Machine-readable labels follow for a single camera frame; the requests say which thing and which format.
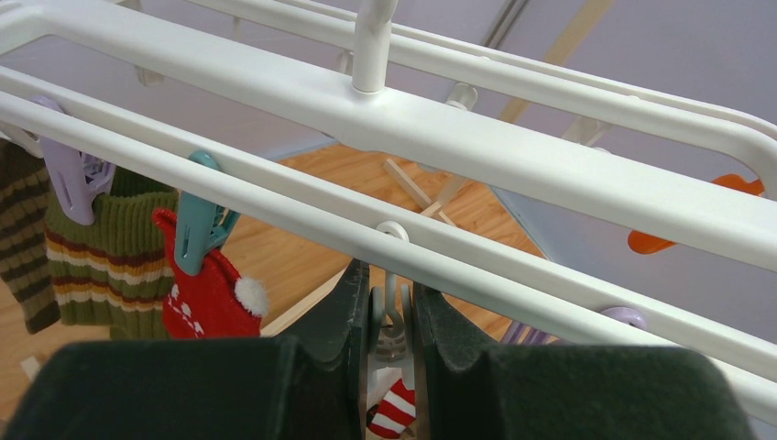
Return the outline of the red christmas sock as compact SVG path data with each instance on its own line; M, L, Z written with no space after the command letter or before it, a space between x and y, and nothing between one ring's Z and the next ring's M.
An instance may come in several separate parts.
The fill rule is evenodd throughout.
M161 320L172 338L259 337L269 300L263 284L241 275L219 250L209 251L196 275L175 262L177 216L158 208L151 215L164 237L173 285L162 303Z

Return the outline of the white plastic clip hanger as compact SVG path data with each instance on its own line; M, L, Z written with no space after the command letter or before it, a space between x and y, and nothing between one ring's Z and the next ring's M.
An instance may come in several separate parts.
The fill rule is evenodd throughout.
M219 38L116 1L4 1L1 50L60 37L355 149L776 268L771 123L393 26L389 7L376 1L354 21L276 1L212 1L210 8L350 49L353 72ZM728 155L761 178L766 196L389 89L388 61ZM748 414L776 421L776 346L758 337L9 69L1 71L1 118L570 342L692 348L726 375Z

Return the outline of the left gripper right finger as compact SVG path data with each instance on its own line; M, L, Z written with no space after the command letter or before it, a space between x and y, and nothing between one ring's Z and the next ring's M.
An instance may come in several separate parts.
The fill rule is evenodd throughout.
M414 284L428 439L751 439L722 373L668 346L506 345Z

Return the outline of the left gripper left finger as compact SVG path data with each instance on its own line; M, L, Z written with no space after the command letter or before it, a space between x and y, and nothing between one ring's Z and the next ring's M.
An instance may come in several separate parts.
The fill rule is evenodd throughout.
M44 365L7 439L360 439L369 266L272 337L93 341Z

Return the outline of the brown striped sock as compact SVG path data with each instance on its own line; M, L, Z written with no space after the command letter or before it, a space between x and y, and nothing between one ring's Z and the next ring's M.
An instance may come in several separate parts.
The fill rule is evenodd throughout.
M42 159L1 142L1 279L30 334L60 320L44 232L49 175Z

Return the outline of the olive green striped sock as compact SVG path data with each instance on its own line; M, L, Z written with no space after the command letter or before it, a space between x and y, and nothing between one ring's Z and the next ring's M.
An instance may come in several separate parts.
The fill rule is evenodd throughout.
M49 197L48 267L64 325L106 327L113 339L168 338L162 303L174 278L152 215L178 201L178 190L124 169L94 199L91 225L75 223Z

